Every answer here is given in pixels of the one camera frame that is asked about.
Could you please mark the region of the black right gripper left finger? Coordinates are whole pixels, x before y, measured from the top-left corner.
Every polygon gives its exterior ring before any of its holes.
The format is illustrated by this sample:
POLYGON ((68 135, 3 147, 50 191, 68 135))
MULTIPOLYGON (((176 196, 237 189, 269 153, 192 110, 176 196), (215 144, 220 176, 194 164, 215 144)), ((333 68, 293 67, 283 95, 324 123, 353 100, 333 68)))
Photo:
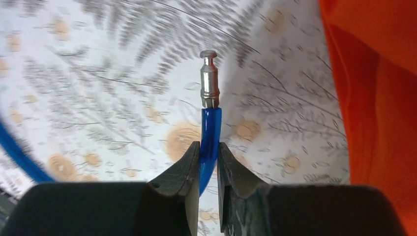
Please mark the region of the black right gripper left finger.
POLYGON ((149 182, 63 182, 31 188, 3 236, 195 236, 200 143, 149 182))

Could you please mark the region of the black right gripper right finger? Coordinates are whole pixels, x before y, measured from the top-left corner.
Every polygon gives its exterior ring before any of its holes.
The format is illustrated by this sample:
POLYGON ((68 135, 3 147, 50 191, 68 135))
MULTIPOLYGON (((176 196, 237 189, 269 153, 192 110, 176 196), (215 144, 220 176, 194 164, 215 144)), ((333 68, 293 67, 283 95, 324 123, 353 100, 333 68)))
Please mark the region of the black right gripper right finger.
POLYGON ((226 236, 404 236, 392 204, 369 186, 269 184, 218 153, 220 229, 226 236))

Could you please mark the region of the blue cable lock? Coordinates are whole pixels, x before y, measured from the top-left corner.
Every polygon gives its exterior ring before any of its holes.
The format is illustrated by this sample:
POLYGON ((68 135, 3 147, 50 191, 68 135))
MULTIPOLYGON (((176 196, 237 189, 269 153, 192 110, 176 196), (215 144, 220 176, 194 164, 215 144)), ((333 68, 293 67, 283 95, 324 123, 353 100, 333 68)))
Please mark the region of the blue cable lock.
MULTIPOLYGON (((200 52, 204 63, 200 69, 201 75, 201 141, 200 141, 200 184, 199 195, 205 191, 218 158, 221 134, 222 110, 219 107, 218 69, 214 65, 217 53, 213 50, 200 52)), ((0 123, 0 144, 9 157, 36 183, 54 182, 43 168, 36 164, 23 148, 0 123)))

